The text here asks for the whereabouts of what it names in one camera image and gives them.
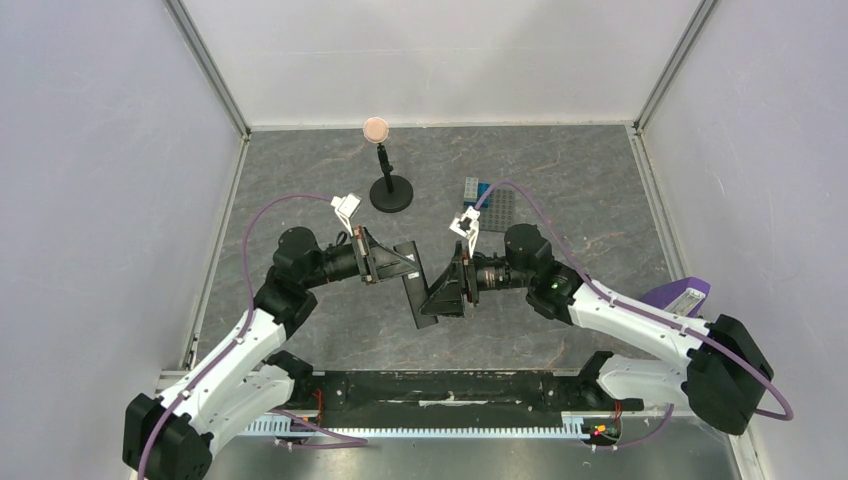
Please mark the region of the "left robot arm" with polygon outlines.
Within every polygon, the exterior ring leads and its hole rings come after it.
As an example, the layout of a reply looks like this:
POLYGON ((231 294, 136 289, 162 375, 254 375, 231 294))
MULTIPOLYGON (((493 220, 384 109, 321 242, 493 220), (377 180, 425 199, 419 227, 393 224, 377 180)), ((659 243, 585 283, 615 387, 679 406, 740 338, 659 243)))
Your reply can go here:
POLYGON ((127 406, 122 460, 141 479, 201 479, 217 454, 274 407, 301 408, 312 379, 277 364, 282 347, 317 305, 315 288, 349 278, 367 285, 416 276, 411 251, 382 245, 362 226, 348 243, 321 248, 314 233, 282 233, 265 281, 240 323, 158 396, 127 406))

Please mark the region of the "black remote control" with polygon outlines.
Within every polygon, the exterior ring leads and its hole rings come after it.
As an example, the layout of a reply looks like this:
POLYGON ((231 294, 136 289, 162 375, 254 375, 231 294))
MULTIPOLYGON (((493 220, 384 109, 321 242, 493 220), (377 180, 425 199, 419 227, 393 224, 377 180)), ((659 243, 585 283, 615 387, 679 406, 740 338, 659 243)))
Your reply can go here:
POLYGON ((423 271, 421 258, 414 241, 398 244, 393 249, 400 255, 411 260, 416 270, 405 275, 402 280, 410 305, 410 310, 417 329, 424 329, 438 323, 438 318, 433 315, 425 315, 421 312, 425 301, 428 299, 426 276, 423 271))

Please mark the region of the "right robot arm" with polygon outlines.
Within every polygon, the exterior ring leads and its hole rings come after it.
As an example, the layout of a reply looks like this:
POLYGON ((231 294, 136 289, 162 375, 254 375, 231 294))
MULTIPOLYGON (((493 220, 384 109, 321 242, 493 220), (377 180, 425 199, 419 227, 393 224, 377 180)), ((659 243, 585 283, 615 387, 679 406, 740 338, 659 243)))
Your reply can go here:
POLYGON ((637 360, 597 353, 577 382, 580 400, 602 408, 615 400, 684 404, 724 433, 747 430, 774 371, 737 319, 680 317, 585 280, 558 261, 535 225, 510 227, 502 257, 458 245, 449 266, 427 289, 423 315, 462 317, 484 291, 526 289, 540 316, 594 330, 648 354, 637 360))

